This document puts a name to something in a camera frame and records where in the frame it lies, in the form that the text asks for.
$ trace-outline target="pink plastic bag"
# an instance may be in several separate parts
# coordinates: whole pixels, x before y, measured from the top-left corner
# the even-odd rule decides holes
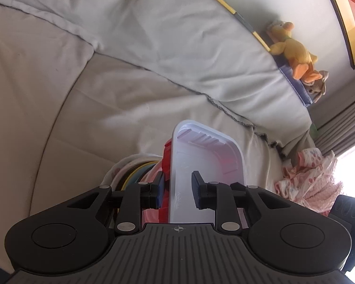
[[[283,165],[284,179],[275,183],[277,194],[319,213],[327,214],[342,193],[343,184],[335,182],[337,159],[333,152],[323,157],[318,148],[298,153],[298,165]]]

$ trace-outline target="stuffed rabbit toy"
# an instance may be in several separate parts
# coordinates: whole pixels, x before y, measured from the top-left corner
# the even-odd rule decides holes
[[[304,85],[306,91],[309,95],[315,95],[313,98],[313,102],[316,103],[322,95],[326,93],[326,84],[325,81],[328,78],[328,71],[320,70],[319,73],[322,75],[322,79],[307,83],[305,81],[301,81]]]

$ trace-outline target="stuffed toy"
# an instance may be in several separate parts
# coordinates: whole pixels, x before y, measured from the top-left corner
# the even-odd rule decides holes
[[[322,95],[325,95],[326,93],[325,81],[328,78],[328,71],[320,70],[319,73],[322,75],[322,80],[316,80],[310,83],[307,83],[305,81],[302,82],[308,94],[314,96],[314,103],[316,103],[322,97]]]
[[[269,34],[278,41],[273,44],[271,54],[277,56],[284,53],[293,70],[293,78],[302,79],[304,82],[312,82],[322,78],[322,75],[314,70],[314,63],[318,58],[312,55],[305,46],[292,38],[292,22],[274,22],[268,28]]]

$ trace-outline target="bed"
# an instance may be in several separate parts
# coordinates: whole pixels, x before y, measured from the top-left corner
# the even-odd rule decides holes
[[[185,119],[234,138],[270,190],[280,156],[313,145],[273,58],[214,0],[0,0],[0,268],[13,224],[162,154]]]

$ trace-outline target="yellow book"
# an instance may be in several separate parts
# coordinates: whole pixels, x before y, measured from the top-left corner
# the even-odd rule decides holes
[[[247,30],[249,30],[254,36],[255,38],[263,45],[263,47],[268,51],[270,52],[271,49],[270,47],[268,47],[268,45],[264,42],[264,40],[260,37],[260,35],[258,33],[256,33],[256,31],[253,29],[253,27],[248,23],[246,22],[246,20],[243,19],[243,17],[238,14],[235,9],[233,9],[229,4],[227,4],[225,2],[225,0],[217,0],[219,3],[221,3],[221,5],[223,7],[225,7],[230,13],[232,13],[235,18],[245,26],[245,28],[247,28]]]

